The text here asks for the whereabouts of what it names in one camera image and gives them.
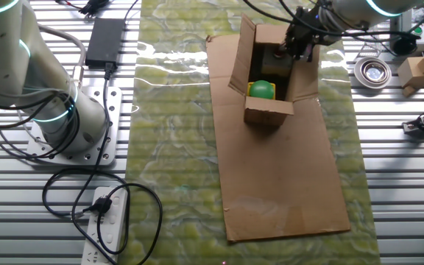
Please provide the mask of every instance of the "metal bracket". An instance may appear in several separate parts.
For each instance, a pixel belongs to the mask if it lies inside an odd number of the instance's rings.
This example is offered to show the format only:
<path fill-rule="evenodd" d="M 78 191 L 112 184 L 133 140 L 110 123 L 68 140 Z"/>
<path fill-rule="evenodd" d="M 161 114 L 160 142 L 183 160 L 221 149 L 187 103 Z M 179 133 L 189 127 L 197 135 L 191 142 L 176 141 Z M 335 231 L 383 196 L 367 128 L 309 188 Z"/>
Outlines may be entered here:
<path fill-rule="evenodd" d="M 102 89 L 103 88 L 83 88 L 83 92 L 95 99 L 102 105 Z M 112 162 L 114 162 L 116 157 L 116 145 L 117 145 L 117 132 L 119 130 L 119 118 L 120 118 L 120 106 L 122 102 L 122 91 L 120 88 L 109 87 L 107 91 L 107 106 L 114 106 L 113 110 L 109 111 L 110 121 L 112 122 L 112 126 L 110 127 L 109 138 L 105 145 L 104 154 L 102 155 L 100 166 L 109 166 Z M 31 133 L 35 137 L 40 137 L 43 139 L 42 132 L 39 126 L 34 122 L 32 125 Z M 64 155 L 59 154 L 54 158 L 44 158 L 39 159 L 40 162 L 34 162 L 28 160 L 27 162 L 32 166 L 40 166 L 43 164 L 51 164 L 51 165 L 69 165 L 69 166 L 93 166 L 96 163 L 97 156 L 99 154 L 99 149 L 102 144 L 102 138 L 93 145 L 88 150 L 84 152 L 80 152 L 77 154 Z M 44 149 L 47 147 L 45 144 L 41 144 L 34 139 L 29 139 L 29 145 L 27 147 L 27 152 L 29 154 L 40 154 L 45 152 Z"/>
<path fill-rule="evenodd" d="M 403 132 L 416 139 L 424 140 L 424 130 L 418 127 L 418 121 L 403 122 Z"/>

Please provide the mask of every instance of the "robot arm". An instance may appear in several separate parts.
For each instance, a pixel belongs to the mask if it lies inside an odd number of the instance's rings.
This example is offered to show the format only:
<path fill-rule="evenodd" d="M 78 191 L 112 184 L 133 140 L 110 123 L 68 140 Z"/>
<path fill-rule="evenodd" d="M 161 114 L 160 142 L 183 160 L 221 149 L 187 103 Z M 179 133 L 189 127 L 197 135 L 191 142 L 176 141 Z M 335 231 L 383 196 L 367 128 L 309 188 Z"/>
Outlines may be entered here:
<path fill-rule="evenodd" d="M 312 10 L 297 8 L 282 49 L 298 60 L 301 57 L 311 60 L 316 44 L 331 45 L 348 29 L 367 30 L 422 3 L 424 0 L 319 0 Z M 319 31 L 309 29 L 302 22 Z"/>
<path fill-rule="evenodd" d="M 72 131 L 74 111 L 79 114 L 79 133 L 66 152 L 93 146 L 105 131 L 102 106 L 87 97 L 51 53 L 38 29 L 27 0 L 0 0 L 0 106 L 26 106 L 63 91 L 75 102 L 67 106 L 61 98 L 51 100 L 35 116 L 44 141 L 60 146 Z M 24 108 L 32 115 L 38 106 Z"/>

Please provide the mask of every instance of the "power outlet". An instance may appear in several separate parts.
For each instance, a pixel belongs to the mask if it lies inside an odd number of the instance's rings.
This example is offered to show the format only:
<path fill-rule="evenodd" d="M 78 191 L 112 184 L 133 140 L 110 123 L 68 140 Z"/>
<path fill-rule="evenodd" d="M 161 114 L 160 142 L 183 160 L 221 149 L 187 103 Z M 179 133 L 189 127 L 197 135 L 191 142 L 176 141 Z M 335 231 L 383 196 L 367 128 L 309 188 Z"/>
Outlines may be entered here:
<path fill-rule="evenodd" d="M 94 192 L 93 203 L 100 198 L 107 196 L 114 188 L 99 187 Z M 120 246 L 122 226 L 124 224 L 125 204 L 127 203 L 127 192 L 121 188 L 116 191 L 112 199 L 112 205 L 109 211 L 101 219 L 102 240 L 111 250 L 117 250 Z M 92 213 L 89 217 L 88 230 L 86 233 L 99 243 L 97 235 L 98 214 Z M 117 261 L 116 255 L 110 256 Z M 82 253 L 81 265 L 99 265 L 108 264 L 109 261 L 95 248 L 88 240 L 85 242 L 85 249 Z"/>

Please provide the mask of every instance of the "green marble mat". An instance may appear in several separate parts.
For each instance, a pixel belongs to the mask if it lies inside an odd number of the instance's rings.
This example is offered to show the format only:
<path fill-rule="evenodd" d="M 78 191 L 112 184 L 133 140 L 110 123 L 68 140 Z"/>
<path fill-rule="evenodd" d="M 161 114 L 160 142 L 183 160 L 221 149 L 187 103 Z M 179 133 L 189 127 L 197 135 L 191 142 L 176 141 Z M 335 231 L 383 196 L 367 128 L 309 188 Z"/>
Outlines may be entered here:
<path fill-rule="evenodd" d="M 285 16 L 278 1 L 255 1 Z M 308 4 L 292 0 L 291 5 Z M 320 102 L 352 225 L 349 233 L 228 244 L 222 212 L 205 38 L 236 34 L 239 0 L 143 0 L 127 181 L 153 187 L 163 202 L 160 239 L 146 264 L 379 264 L 350 82 L 342 45 L 321 52 Z M 130 243 L 120 264 L 148 250 L 158 209 L 134 192 Z"/>

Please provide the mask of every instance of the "flattened cardboard sheet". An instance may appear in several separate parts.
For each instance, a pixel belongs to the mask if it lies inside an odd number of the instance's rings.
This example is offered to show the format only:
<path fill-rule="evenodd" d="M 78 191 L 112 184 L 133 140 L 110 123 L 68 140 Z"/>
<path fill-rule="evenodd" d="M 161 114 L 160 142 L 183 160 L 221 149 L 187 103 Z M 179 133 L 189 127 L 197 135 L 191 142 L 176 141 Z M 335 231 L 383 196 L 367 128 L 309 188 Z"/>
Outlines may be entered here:
<path fill-rule="evenodd" d="M 239 36 L 207 40 L 227 239 L 243 241 L 347 231 L 339 174 L 317 101 L 317 75 L 294 67 L 294 116 L 279 128 L 243 122 L 245 97 L 230 89 Z M 317 72 L 318 64 L 311 67 Z"/>

